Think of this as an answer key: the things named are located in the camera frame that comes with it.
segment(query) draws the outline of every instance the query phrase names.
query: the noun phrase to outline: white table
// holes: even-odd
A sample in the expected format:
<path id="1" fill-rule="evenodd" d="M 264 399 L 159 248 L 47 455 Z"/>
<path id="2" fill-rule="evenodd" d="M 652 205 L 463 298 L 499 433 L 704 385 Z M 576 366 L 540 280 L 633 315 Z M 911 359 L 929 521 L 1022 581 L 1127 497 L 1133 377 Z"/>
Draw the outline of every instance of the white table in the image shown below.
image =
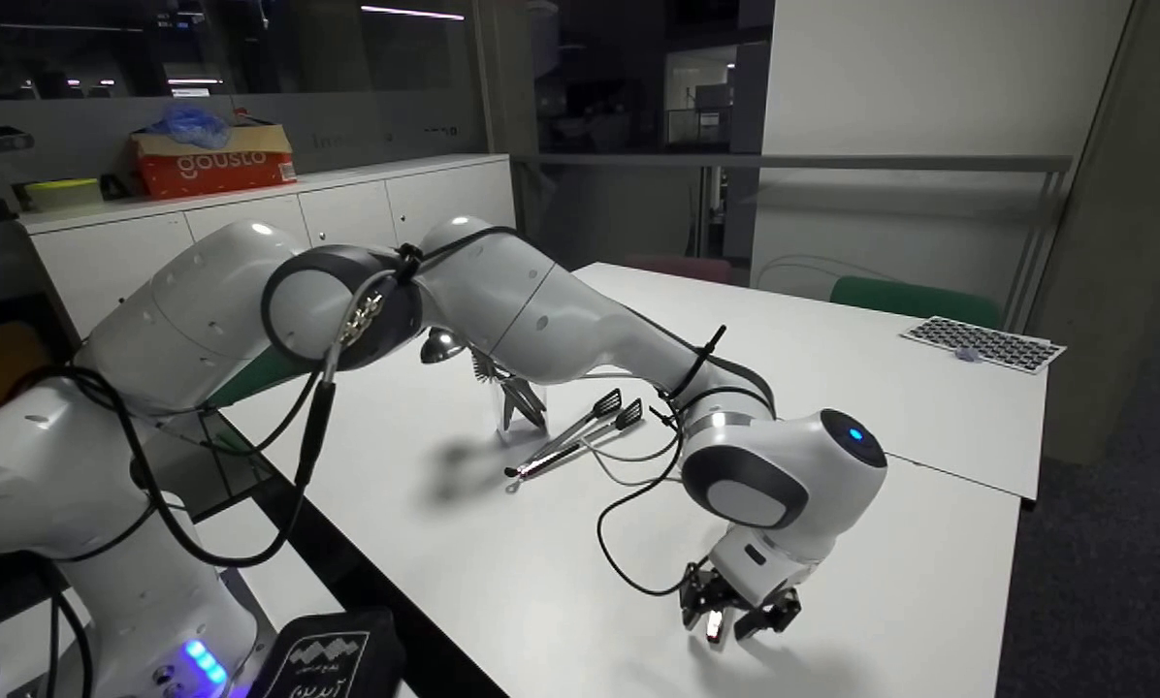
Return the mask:
<path id="1" fill-rule="evenodd" d="M 693 342 L 726 320 L 722 353 L 762 370 L 785 416 L 833 403 L 868 420 L 893 455 L 925 460 L 893 456 L 868 517 L 803 585 L 806 607 L 788 634 L 713 655 L 680 628 L 674 601 L 621 585 L 593 548 L 593 517 L 624 490 L 591 456 L 521 497 L 435 504 L 437 450 L 488 442 L 499 397 L 474 385 L 471 359 L 423 370 L 418 342 L 343 377 L 312 499 L 511 695 L 995 695 L 1043 380 L 898 342 L 909 320 L 893 315 L 624 267 L 586 267 L 582 280 Z M 224 416 L 261 438 L 296 389 Z M 550 422 L 578 420 L 607 389 L 549 389 Z M 647 425 L 618 450 L 664 438 Z M 283 473 L 296 442 L 298 429 L 269 455 Z M 682 490 L 661 490 L 618 513 L 611 543 L 637 578 L 664 585 L 717 535 Z"/>

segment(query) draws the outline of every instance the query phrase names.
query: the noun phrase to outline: blue light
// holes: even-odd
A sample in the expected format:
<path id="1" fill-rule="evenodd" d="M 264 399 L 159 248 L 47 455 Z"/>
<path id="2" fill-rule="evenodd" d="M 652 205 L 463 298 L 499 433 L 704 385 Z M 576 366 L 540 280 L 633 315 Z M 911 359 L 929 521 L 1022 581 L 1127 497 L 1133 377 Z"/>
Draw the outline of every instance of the blue light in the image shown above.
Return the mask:
<path id="1" fill-rule="evenodd" d="M 219 655 L 201 640 L 189 640 L 186 655 L 210 682 L 229 682 L 229 671 L 219 664 Z"/>

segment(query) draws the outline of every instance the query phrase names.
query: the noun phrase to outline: black device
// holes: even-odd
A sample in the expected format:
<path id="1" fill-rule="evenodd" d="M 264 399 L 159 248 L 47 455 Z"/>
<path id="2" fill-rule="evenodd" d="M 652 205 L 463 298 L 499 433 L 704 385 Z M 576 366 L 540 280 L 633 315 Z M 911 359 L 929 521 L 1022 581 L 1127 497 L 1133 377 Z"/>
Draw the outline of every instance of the black device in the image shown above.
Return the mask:
<path id="1" fill-rule="evenodd" d="M 402 675 L 402 649 L 392 615 L 298 615 L 291 622 L 251 685 L 251 698 L 392 698 Z"/>

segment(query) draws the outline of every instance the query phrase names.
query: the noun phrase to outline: ceiling light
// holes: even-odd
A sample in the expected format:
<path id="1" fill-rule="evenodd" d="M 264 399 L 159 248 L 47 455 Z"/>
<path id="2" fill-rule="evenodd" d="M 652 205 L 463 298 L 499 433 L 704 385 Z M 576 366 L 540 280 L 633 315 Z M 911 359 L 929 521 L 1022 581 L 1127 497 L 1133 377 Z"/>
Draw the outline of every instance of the ceiling light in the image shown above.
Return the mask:
<path id="1" fill-rule="evenodd" d="M 177 77 L 167 77 L 167 85 L 223 85 L 223 77 L 214 77 L 214 72 L 177 72 Z"/>
<path id="2" fill-rule="evenodd" d="M 465 22 L 457 13 L 418 13 L 418 8 L 392 8 L 392 5 L 360 5 L 366 17 L 406 17 L 406 18 L 435 18 L 435 22 Z"/>
<path id="3" fill-rule="evenodd" d="M 205 99 L 214 90 L 170 90 L 177 99 Z"/>

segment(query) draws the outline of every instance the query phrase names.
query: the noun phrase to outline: robotic arm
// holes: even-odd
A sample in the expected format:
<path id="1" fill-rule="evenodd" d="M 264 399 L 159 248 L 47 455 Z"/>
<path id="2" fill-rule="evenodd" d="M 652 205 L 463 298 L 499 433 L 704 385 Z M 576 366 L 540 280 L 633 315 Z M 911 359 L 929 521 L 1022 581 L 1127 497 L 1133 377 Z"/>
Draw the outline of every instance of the robotic arm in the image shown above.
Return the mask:
<path id="1" fill-rule="evenodd" d="M 471 216 L 435 230 L 406 271 L 366 248 L 304 251 L 269 226 L 229 226 L 109 315 L 79 366 L 123 397 L 143 438 L 163 438 L 154 420 L 189 416 L 269 344 L 329 380 L 423 324 L 450 331 L 523 380 L 559 385 L 621 366 L 661 389 L 680 420 L 687 492 L 731 521 L 687 574 L 687 622 L 722 624 L 726 607 L 745 607 L 739 631 L 785 628 L 792 591 L 886 482 L 878 438 L 851 416 L 777 420 L 757 373 L 705 355 Z M 65 557 L 64 574 L 97 622 L 97 695 L 153 695 L 163 675 L 170 689 L 201 682 L 201 671 L 183 671 L 194 640 L 223 666 L 205 680 L 238 675 L 251 649 L 250 613 L 214 594 L 219 571 L 143 513 L 123 460 L 114 416 L 71 385 L 52 380 L 0 406 L 0 550 Z"/>

